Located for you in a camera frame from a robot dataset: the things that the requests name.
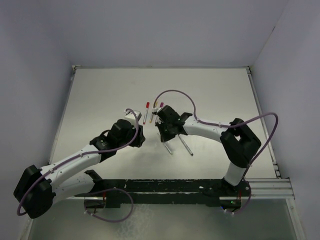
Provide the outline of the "white pen yellow end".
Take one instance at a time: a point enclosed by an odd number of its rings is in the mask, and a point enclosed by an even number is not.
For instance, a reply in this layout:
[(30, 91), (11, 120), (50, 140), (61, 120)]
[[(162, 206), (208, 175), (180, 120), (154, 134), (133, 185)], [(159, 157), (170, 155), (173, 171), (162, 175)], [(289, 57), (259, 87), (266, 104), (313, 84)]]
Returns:
[(157, 111), (157, 105), (153, 105), (152, 109), (151, 109), (151, 114), (150, 114), (150, 119), (149, 119), (149, 123), (151, 124), (153, 122), (153, 118), (154, 118), (154, 115), (155, 115), (155, 112)]

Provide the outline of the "white pen purple end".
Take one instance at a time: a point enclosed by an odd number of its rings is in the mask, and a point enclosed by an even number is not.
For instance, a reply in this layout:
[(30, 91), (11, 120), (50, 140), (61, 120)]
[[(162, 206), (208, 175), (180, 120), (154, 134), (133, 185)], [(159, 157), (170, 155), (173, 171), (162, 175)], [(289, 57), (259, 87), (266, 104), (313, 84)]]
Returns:
[(162, 110), (163, 107), (160, 107), (160, 105), (159, 105), (159, 107), (156, 109), (156, 113), (155, 113), (156, 117), (159, 116), (159, 112), (160, 112), (160, 110)]

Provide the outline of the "white pen red end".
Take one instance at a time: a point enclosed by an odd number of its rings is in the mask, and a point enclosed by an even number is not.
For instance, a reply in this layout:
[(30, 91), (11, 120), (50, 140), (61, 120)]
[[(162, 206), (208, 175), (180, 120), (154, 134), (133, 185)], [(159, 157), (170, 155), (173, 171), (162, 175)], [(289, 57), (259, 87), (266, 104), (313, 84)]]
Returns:
[(145, 106), (145, 113), (144, 113), (143, 122), (142, 122), (143, 125), (146, 124), (147, 117), (148, 117), (148, 112), (149, 112), (149, 108), (146, 108), (146, 106)]

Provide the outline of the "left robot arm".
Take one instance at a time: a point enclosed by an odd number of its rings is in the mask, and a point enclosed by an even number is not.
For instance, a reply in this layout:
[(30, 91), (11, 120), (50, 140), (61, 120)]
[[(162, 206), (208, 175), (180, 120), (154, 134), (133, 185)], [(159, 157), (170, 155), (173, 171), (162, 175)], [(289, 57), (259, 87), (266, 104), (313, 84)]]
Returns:
[(110, 185), (89, 167), (113, 157), (126, 146), (139, 148), (145, 140), (142, 125), (119, 119), (110, 130), (71, 156), (40, 168), (27, 167), (13, 192), (19, 202), (17, 214), (35, 219), (66, 198), (98, 196)]

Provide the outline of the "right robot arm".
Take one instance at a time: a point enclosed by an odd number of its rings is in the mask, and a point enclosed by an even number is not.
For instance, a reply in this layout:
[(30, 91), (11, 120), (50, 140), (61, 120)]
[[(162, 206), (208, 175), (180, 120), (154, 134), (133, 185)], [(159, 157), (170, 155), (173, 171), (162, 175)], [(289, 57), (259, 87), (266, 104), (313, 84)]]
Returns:
[(235, 118), (229, 125), (196, 119), (188, 112), (179, 115), (172, 107), (166, 105), (155, 114), (161, 142), (165, 143), (178, 135), (199, 136), (221, 143), (230, 161), (222, 183), (222, 190), (228, 196), (240, 190), (240, 182), (250, 161), (258, 152), (262, 143), (254, 132), (240, 118)]

